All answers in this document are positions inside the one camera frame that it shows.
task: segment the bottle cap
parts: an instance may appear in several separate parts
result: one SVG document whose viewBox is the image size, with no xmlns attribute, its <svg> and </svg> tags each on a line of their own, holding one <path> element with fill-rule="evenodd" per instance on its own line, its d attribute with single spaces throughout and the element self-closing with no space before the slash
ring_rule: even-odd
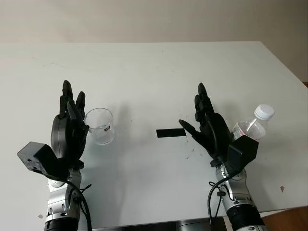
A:
<svg viewBox="0 0 308 231">
<path fill-rule="evenodd" d="M 269 120 L 275 114 L 275 110 L 266 104 L 261 104 L 255 109 L 255 116 L 261 120 Z"/>
</svg>

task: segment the wire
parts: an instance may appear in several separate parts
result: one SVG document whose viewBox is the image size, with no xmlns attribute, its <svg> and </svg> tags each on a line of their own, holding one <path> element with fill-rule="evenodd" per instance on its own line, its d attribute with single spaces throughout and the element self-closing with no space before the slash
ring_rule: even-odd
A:
<svg viewBox="0 0 308 231">
<path fill-rule="evenodd" d="M 208 194 L 208 198 L 207 198 L 207 211 L 208 211 L 208 216 L 210 219 L 210 226 L 211 226 L 211 231 L 214 231 L 214 222 L 213 222 L 213 218 L 212 218 L 212 212 L 211 212 L 211 197 L 213 194 L 213 191 L 215 190 L 215 188 L 217 188 L 219 185 L 221 185 L 223 182 L 230 180 L 231 178 L 233 178 L 234 176 L 238 175 L 241 171 L 235 172 L 231 175 L 229 175 L 228 177 L 221 179 L 220 181 L 218 181 L 216 184 L 213 185 L 213 187 L 211 188 L 209 194 Z"/>
<path fill-rule="evenodd" d="M 212 182 L 212 181 L 210 181 L 208 184 L 209 184 L 210 186 L 212 186 L 212 187 L 215 185 L 215 183 L 214 183 L 214 182 Z M 214 217 L 214 219 L 213 219 L 213 225 L 215 225 L 215 220 L 216 220 L 217 215 L 218 215 L 218 211 L 219 211 L 219 207 L 220 207 L 221 200 L 222 200 L 222 197 L 221 197 L 221 196 L 219 196 L 219 202 L 218 202 L 218 206 L 217 206 L 217 210 L 216 210 L 215 217 Z"/>
<path fill-rule="evenodd" d="M 83 193 L 85 190 L 87 190 L 89 187 L 91 187 L 92 184 L 89 184 L 87 187 L 85 187 L 84 189 L 80 189 L 81 193 Z M 87 217 L 87 214 L 85 212 L 85 210 L 83 209 L 82 203 L 80 202 L 80 209 L 82 211 L 82 213 L 85 215 L 85 217 Z"/>
<path fill-rule="evenodd" d="M 84 188 L 84 189 L 79 189 L 80 191 L 81 191 L 81 193 L 83 193 L 85 190 L 87 190 L 89 187 L 91 187 L 92 186 L 92 184 L 89 184 L 86 188 Z"/>
<path fill-rule="evenodd" d="M 84 212 L 83 209 L 82 210 L 83 210 L 84 215 L 85 215 L 86 220 L 87 220 L 87 227 L 88 227 L 87 229 L 88 229 L 88 231 L 92 231 L 92 223 L 91 223 L 91 216 L 90 216 L 89 207 L 88 207 L 87 201 L 86 201 L 85 197 L 83 196 L 81 190 L 76 185 L 74 185 L 72 182 L 70 182 L 68 180 L 61 179 L 59 181 L 62 181 L 64 183 L 70 185 L 79 194 L 79 196 L 81 198 L 81 201 L 82 201 L 82 203 L 83 203 L 83 205 L 85 207 L 85 212 Z"/>
</svg>

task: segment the table surface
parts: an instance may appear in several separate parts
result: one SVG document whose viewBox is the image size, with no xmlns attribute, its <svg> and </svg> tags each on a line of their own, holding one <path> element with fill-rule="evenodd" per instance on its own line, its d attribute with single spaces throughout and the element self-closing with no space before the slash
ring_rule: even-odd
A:
<svg viewBox="0 0 308 231">
<path fill-rule="evenodd" d="M 75 96 L 85 92 L 86 112 L 106 107 L 115 119 L 115 140 L 98 146 L 88 136 L 81 158 L 93 228 L 208 217 L 211 158 L 189 135 L 156 136 L 180 128 L 178 119 L 199 127 L 200 82 L 229 128 L 261 103 L 276 111 L 246 167 L 259 211 L 308 204 L 308 90 L 260 42 L 1 44 L 0 70 L 1 229 L 43 230 L 46 178 L 16 153 L 29 141 L 50 144 L 64 79 Z"/>
</svg>

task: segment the clear plastic cup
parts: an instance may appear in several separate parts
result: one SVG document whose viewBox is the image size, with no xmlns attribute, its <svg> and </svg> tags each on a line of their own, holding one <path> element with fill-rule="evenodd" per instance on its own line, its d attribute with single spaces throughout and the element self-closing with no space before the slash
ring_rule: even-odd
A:
<svg viewBox="0 0 308 231">
<path fill-rule="evenodd" d="M 110 143 L 115 137 L 115 127 L 111 111 L 106 108 L 94 108 L 85 116 L 85 124 L 96 144 Z"/>
</svg>

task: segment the robotic arm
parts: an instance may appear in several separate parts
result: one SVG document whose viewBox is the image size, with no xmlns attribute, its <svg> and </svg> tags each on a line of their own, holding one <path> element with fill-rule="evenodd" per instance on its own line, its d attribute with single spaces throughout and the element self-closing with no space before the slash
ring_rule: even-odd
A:
<svg viewBox="0 0 308 231">
<path fill-rule="evenodd" d="M 92 227 L 89 208 L 79 189 L 80 170 L 84 166 L 80 157 L 89 130 L 89 126 L 83 122 L 85 94 L 80 92 L 75 103 L 71 85 L 67 80 L 63 83 L 62 92 L 60 112 L 52 125 L 51 147 L 30 142 L 17 155 L 29 170 L 49 178 L 50 197 L 44 230 L 77 231 L 82 209 L 90 231 Z"/>
<path fill-rule="evenodd" d="M 235 231 L 268 231 L 246 186 L 244 167 L 257 155 L 258 142 L 242 136 L 232 141 L 230 131 L 223 117 L 214 112 L 210 98 L 202 83 L 194 99 L 195 119 L 200 123 L 200 132 L 184 120 L 179 123 L 213 158 L 210 162 L 216 168 L 218 182 L 213 186 L 207 200 L 212 230 L 214 221 L 211 215 L 210 200 L 215 188 Z"/>
</svg>

